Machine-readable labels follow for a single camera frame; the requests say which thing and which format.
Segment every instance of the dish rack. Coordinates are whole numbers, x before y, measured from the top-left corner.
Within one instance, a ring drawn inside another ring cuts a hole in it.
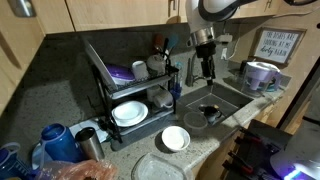
[[[174,77],[175,74],[178,73],[178,69],[171,66],[170,60],[168,60],[166,65],[166,72],[164,74],[160,74],[158,76],[150,76],[145,79],[135,80],[125,85],[115,85],[114,81],[108,69],[106,68],[103,61],[100,59],[99,55],[96,53],[94,48],[88,41],[84,41],[85,52],[88,55],[89,62],[91,64],[91,69],[98,87],[99,96],[101,98],[104,110],[105,110],[105,118],[101,118],[99,121],[99,126],[101,129],[108,132],[108,134],[114,140],[118,140],[119,143],[122,143],[122,136],[128,135],[129,133],[136,131],[150,123],[153,123],[164,116],[167,116],[171,113],[175,113],[176,102],[174,100],[174,105],[169,109],[158,109],[157,111],[148,112],[147,117],[140,123],[130,126],[130,127],[119,127],[112,116],[112,109],[114,101],[119,100],[121,98],[128,97],[134,93],[138,93],[143,91],[149,87],[165,84]],[[153,105],[144,98],[142,102],[149,107]]]

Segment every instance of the granite countertop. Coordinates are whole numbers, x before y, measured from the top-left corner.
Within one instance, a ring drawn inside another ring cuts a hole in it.
[[[231,89],[237,90],[226,83],[226,78],[219,78],[215,81]],[[205,81],[199,80],[196,82],[195,87],[184,87],[184,91],[187,93],[192,92],[205,85]],[[190,135],[191,143],[184,151],[172,153],[169,150],[164,151],[159,148],[159,146],[157,146],[157,141],[159,141],[159,137],[163,131],[163,129],[160,129],[156,133],[117,152],[111,150],[110,143],[103,143],[102,148],[104,149],[105,159],[117,166],[119,170],[118,179],[131,179],[132,169],[135,164],[147,153],[153,153],[154,155],[164,158],[170,163],[183,168],[185,171],[189,171],[214,152],[224,140],[231,137],[239,126],[248,124],[251,119],[258,115],[264,108],[272,103],[276,103],[281,98],[283,92],[284,90],[266,92],[263,97],[254,98],[253,101],[220,124],[207,127],[205,129],[205,135]],[[166,118],[169,118],[168,120],[175,120],[179,126],[184,127],[184,124],[182,123],[184,113],[186,113],[186,110],[183,107],[177,106],[177,113],[175,115],[169,115]]]

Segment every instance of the stainless steel sink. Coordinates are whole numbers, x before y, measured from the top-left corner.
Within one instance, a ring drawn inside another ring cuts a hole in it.
[[[236,111],[250,103],[253,99],[237,91],[229,89],[221,84],[213,83],[182,96],[178,103],[186,106],[192,111],[198,111],[201,104],[218,105],[223,113],[213,124],[221,122],[234,114]]]

